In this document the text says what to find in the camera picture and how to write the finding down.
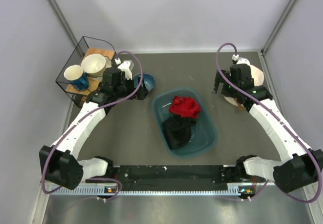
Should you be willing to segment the cream cylindrical laundry bag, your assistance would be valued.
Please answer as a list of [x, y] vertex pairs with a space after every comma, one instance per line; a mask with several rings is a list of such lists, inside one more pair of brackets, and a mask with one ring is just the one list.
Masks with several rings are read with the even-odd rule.
[[[237, 61], [237, 64], [247, 64], [250, 67], [251, 70], [251, 77], [254, 79], [254, 85], [255, 86], [260, 86], [264, 83], [264, 73], [262, 70], [257, 68], [256, 66], [252, 65], [250, 61], [246, 58], [240, 58]], [[231, 97], [224, 97], [224, 99], [230, 103], [233, 106], [236, 106], [238, 110], [244, 111], [245, 107], [244, 105], [240, 104], [237, 102], [236, 98], [231, 98]]]

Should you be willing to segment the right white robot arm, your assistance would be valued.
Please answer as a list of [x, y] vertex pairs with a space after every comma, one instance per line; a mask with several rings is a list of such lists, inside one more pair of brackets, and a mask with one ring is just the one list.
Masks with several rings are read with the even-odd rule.
[[244, 106], [262, 126], [280, 156], [279, 161], [256, 155], [239, 158], [235, 169], [239, 180], [246, 182], [258, 176], [275, 182], [285, 193], [319, 181], [322, 150], [313, 150], [291, 129], [268, 89], [263, 85], [255, 86], [248, 64], [233, 64], [228, 71], [217, 71], [214, 92], [220, 84], [221, 94]]

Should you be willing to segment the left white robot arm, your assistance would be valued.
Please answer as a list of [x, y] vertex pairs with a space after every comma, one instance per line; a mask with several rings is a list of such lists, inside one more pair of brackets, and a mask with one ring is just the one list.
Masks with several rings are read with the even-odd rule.
[[75, 189], [81, 182], [99, 177], [109, 182], [114, 177], [113, 162], [104, 157], [78, 161], [79, 152], [96, 125], [112, 107], [127, 99], [143, 100], [148, 90], [140, 74], [136, 81], [126, 77], [126, 71], [108, 68], [103, 74], [99, 89], [92, 91], [65, 133], [51, 146], [43, 146], [39, 152], [41, 181], [49, 181]]

